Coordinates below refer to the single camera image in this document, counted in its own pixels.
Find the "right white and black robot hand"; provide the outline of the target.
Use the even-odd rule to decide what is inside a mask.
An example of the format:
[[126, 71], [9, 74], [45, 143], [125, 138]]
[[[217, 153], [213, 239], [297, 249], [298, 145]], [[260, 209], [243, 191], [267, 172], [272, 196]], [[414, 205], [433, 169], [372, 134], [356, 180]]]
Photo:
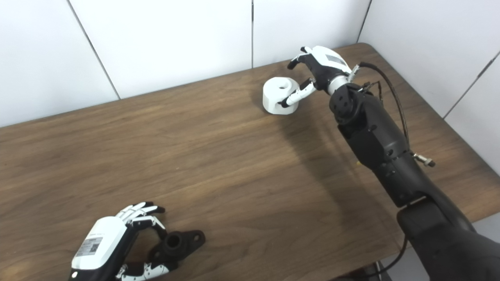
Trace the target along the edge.
[[305, 64], [312, 78], [303, 82], [297, 90], [277, 103], [283, 108], [297, 104], [315, 91], [325, 91], [332, 95], [337, 89], [351, 82], [349, 80], [352, 74], [351, 68], [335, 51], [323, 46], [313, 48], [303, 46], [301, 51], [302, 54], [289, 62], [287, 69], [293, 70], [298, 64]]

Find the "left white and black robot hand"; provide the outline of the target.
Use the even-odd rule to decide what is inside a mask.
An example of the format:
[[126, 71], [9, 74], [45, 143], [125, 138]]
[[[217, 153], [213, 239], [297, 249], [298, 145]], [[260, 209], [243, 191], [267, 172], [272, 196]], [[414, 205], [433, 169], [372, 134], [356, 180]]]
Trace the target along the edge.
[[129, 205], [114, 216], [98, 219], [71, 262], [70, 281], [146, 281], [177, 269], [177, 263], [144, 261], [125, 263], [139, 232], [156, 231], [163, 240], [165, 226], [156, 213], [165, 209], [153, 202]]

